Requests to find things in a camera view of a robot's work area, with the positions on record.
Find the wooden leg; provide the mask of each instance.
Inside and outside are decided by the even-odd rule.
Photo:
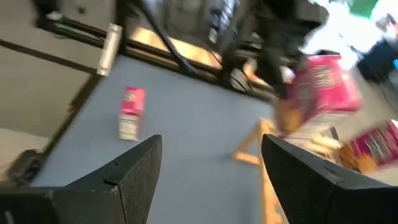
[[[264,134],[277,134],[274,124],[267,119],[260,119],[260,122],[251,133],[242,141],[242,143],[233,152],[233,159],[241,162],[256,165],[259,168],[260,196],[262,203],[262,224],[280,224],[282,215],[276,208],[279,206],[274,188],[269,180],[264,160],[261,156],[261,141]],[[250,144],[257,141],[257,155],[245,153]]]

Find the pink cereal box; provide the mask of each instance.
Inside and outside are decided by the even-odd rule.
[[[119,137],[138,141],[144,117],[145,90],[138,87],[126,88],[119,115]]]
[[[388,120],[345,144],[339,151],[345,168],[368,173],[398,160],[398,122]]]
[[[310,139],[360,109],[356,82],[339,66],[340,55],[309,56],[289,86],[291,119],[297,128],[287,138]]]

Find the gray table surface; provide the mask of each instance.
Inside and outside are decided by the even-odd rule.
[[[257,168],[231,152],[272,106],[174,72],[119,57],[32,184],[63,186],[137,143],[118,138],[126,86],[147,92],[141,140],[163,137],[148,223],[260,223]]]

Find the small pink box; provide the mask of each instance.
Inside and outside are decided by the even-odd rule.
[[[137,87],[126,88],[119,115],[119,137],[138,141],[144,118],[145,90]]]

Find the black equipment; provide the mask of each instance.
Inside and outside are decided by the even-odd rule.
[[[9,180],[17,185],[29,185],[39,173],[45,161],[45,155],[35,149],[29,149],[12,162],[7,171]]]
[[[39,14],[39,18],[45,17],[53,11],[58,11],[59,1],[58,0],[32,0],[34,7]]]
[[[383,39],[363,55],[357,67],[366,81],[382,83],[395,69],[395,59],[398,59],[398,40]]]
[[[291,224],[397,223],[398,187],[321,159],[275,136],[262,156]]]
[[[162,160],[155,135],[65,187],[0,189],[0,223],[146,223]]]

